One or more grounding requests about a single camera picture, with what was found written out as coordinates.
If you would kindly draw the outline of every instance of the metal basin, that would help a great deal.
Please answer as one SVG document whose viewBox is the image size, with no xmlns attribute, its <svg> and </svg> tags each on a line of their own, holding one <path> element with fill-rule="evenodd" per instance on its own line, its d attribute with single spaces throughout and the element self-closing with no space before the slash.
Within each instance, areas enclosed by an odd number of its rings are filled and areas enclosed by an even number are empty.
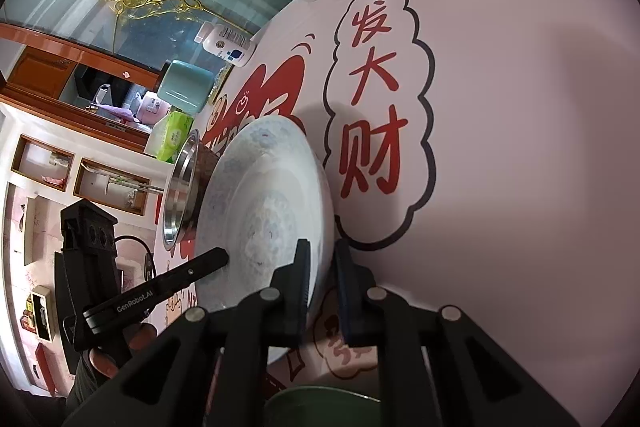
<svg viewBox="0 0 640 427">
<path fill-rule="evenodd" d="M 191 131 L 164 190 L 162 241 L 167 250 L 195 239 L 202 198 L 217 163 L 218 156 L 204 147 L 198 131 Z"/>
</svg>

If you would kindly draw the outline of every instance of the human hand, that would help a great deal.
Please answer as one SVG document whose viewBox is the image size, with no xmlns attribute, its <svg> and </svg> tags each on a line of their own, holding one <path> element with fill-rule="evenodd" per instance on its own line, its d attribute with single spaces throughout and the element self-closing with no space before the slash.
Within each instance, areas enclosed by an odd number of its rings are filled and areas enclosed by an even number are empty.
<svg viewBox="0 0 640 427">
<path fill-rule="evenodd" d="M 139 351 L 151 344 L 158 336 L 158 332 L 151 324 L 143 323 L 136 326 L 138 331 L 131 337 L 129 347 L 134 351 Z M 115 377 L 118 372 L 118 366 L 111 360 L 111 357 L 97 347 L 89 352 L 89 361 L 99 373 L 107 378 Z"/>
</svg>

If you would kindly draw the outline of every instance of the black cable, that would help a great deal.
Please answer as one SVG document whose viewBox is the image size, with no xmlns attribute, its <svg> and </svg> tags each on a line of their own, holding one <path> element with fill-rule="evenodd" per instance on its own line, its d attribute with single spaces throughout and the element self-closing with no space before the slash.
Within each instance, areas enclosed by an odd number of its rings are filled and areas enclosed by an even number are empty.
<svg viewBox="0 0 640 427">
<path fill-rule="evenodd" d="M 148 272 L 146 270 L 147 266 L 151 266 L 151 272 L 153 273 L 153 277 L 156 277 L 156 264 L 154 263 L 154 254 L 151 252 L 151 249 L 146 245 L 142 239 L 136 237 L 135 235 L 120 235 L 116 237 L 115 242 L 117 243 L 121 239 L 131 239 L 132 241 L 138 241 L 140 245 L 145 247 L 145 281 L 151 280 L 151 277 L 148 277 Z"/>
</svg>

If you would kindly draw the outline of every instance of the table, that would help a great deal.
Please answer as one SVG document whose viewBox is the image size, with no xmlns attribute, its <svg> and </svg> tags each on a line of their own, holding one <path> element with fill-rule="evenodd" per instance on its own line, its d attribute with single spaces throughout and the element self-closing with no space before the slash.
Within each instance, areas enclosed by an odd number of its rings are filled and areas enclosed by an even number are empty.
<svg viewBox="0 0 640 427">
<path fill-rule="evenodd" d="M 411 304 L 461 307 L 600 425 L 640 366 L 637 1 L 294 1 L 258 37 L 196 120 L 204 143 L 295 121 L 357 263 Z M 156 248 L 159 273 L 190 248 Z M 375 394 L 376 352 L 344 345 L 324 291 L 271 390 Z M 152 322 L 195 301 L 181 292 Z"/>
</svg>

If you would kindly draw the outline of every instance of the black cloud outline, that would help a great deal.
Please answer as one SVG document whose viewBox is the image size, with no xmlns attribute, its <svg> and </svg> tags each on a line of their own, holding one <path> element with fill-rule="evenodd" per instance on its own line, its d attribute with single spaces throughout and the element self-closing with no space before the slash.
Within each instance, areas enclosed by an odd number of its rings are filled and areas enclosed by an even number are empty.
<svg viewBox="0 0 640 427">
<path fill-rule="evenodd" d="M 334 33 L 334 42 L 335 42 L 334 63 L 329 69 L 329 72 L 326 76 L 326 80 L 324 81 L 324 89 L 322 91 L 322 103 L 324 104 L 324 110 L 327 111 L 328 115 L 330 115 L 330 119 L 324 130 L 324 152 L 326 155 L 324 156 L 324 161 L 322 162 L 322 168 L 326 167 L 326 163 L 328 162 L 329 156 L 331 156 L 331 153 L 332 153 L 332 150 L 329 148 L 329 129 L 331 127 L 332 122 L 334 121 L 335 112 L 331 109 L 331 107 L 329 106 L 329 103 L 327 102 L 326 92 L 327 92 L 327 87 L 329 85 L 329 78 L 331 77 L 331 74 L 334 71 L 335 65 L 338 63 L 337 52 L 338 52 L 338 47 L 340 46 L 340 41 L 338 40 L 338 29 L 342 25 L 342 22 L 344 21 L 344 18 L 347 16 L 347 13 L 349 13 L 349 10 L 351 10 L 351 6 L 356 1 L 357 0 L 352 0 L 349 3 L 349 6 L 347 7 L 346 12 L 341 17 L 340 22 L 338 22 L 338 25 L 336 26 L 335 33 Z M 374 243 L 362 243 L 360 241 L 356 241 L 355 239 L 349 237 L 349 235 L 344 231 L 342 227 L 342 224 L 340 222 L 340 216 L 336 214 L 335 224 L 336 224 L 336 227 L 338 228 L 338 232 L 340 233 L 340 235 L 349 242 L 350 247 L 355 248 L 357 250 L 361 250 L 361 251 L 381 250 L 382 248 L 389 247 L 389 245 L 394 244 L 398 239 L 400 239 L 405 234 L 405 232 L 409 230 L 409 227 L 411 226 L 411 223 L 412 223 L 412 220 L 414 219 L 414 214 L 416 213 L 416 211 L 418 211 L 420 208 L 425 206 L 427 201 L 431 199 L 431 196 L 433 194 L 433 190 L 436 184 L 436 162 L 433 155 L 433 150 L 431 149 L 431 145 L 429 144 L 429 141 L 428 141 L 429 136 L 431 135 L 431 131 L 433 130 L 433 108 L 425 98 L 427 90 L 431 87 L 431 83 L 433 82 L 433 77 L 435 74 L 435 57 L 433 55 L 433 52 L 431 51 L 431 48 L 425 42 L 421 41 L 418 38 L 418 33 L 420 31 L 420 18 L 418 17 L 418 14 L 415 12 L 415 10 L 409 7 L 409 0 L 404 0 L 404 7 L 402 9 L 406 12 L 409 12 L 411 16 L 414 18 L 414 36 L 412 38 L 412 43 L 416 44 L 417 46 L 420 46 L 424 50 L 424 52 L 427 54 L 428 61 L 429 61 L 429 73 L 427 74 L 427 79 L 425 81 L 424 87 L 422 88 L 421 92 L 418 94 L 418 101 L 422 104 L 422 107 L 424 108 L 424 111 L 427 115 L 427 128 L 425 129 L 424 135 L 420 140 L 420 145 L 424 150 L 424 155 L 427 159 L 427 166 L 429 169 L 427 186 L 423 194 L 421 195 L 421 197 L 418 199 L 418 201 L 416 201 L 414 204 L 411 204 L 407 208 L 406 214 L 404 216 L 404 220 L 402 221 L 402 224 L 400 225 L 400 227 L 398 227 L 394 232 L 389 234 L 384 239 L 381 239 L 380 241 L 376 241 Z"/>
</svg>

